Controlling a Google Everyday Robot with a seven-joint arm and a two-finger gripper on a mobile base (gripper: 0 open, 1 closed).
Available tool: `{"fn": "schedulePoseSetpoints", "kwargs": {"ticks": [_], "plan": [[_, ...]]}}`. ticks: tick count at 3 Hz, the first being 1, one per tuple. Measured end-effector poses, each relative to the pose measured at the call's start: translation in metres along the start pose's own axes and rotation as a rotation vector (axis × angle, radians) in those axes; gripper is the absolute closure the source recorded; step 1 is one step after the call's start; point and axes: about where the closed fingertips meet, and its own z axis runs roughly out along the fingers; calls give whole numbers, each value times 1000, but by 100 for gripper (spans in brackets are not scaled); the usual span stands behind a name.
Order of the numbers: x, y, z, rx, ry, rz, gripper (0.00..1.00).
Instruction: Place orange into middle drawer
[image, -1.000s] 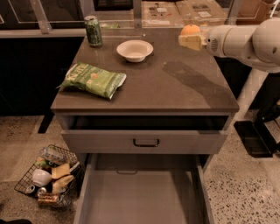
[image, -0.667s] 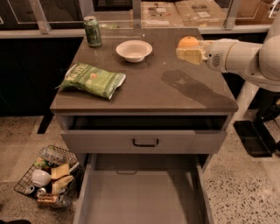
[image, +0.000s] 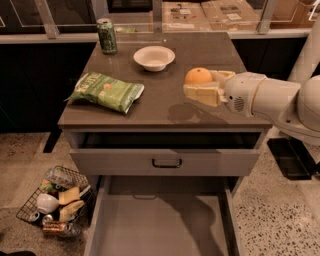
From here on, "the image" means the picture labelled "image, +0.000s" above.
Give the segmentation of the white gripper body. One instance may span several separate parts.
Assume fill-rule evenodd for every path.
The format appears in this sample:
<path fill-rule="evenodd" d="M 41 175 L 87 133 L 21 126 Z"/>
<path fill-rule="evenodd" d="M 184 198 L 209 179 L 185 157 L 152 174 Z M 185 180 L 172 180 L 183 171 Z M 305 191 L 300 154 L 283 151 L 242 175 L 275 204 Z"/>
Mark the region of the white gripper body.
<path fill-rule="evenodd" d="M 227 108 L 232 113 L 251 117 L 254 96 L 265 80 L 265 75 L 252 72 L 239 73 L 228 79 L 224 87 Z"/>

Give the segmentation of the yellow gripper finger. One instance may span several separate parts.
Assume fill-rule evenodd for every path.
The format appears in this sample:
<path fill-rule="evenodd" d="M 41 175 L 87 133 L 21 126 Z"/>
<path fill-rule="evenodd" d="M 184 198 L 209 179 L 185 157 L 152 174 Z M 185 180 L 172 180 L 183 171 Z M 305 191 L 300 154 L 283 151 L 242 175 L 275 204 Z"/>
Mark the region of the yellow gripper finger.
<path fill-rule="evenodd" d="M 211 70 L 210 74 L 214 82 L 217 82 L 220 88 L 223 88 L 226 81 L 235 75 L 233 71 Z"/>
<path fill-rule="evenodd" d="M 183 91 L 188 99 L 218 107 L 226 103 L 225 91 L 214 84 L 185 84 Z"/>

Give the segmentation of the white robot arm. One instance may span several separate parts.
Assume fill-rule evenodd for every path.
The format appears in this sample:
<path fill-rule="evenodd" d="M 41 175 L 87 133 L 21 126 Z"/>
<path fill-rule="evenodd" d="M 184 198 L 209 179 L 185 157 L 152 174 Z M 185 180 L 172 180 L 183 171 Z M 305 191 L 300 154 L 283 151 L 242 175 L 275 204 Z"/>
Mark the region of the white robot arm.
<path fill-rule="evenodd" d="M 314 24 L 287 81 L 263 74 L 209 70 L 208 82 L 185 81 L 187 98 L 232 113 L 260 117 L 302 142 L 320 145 L 320 23 Z"/>

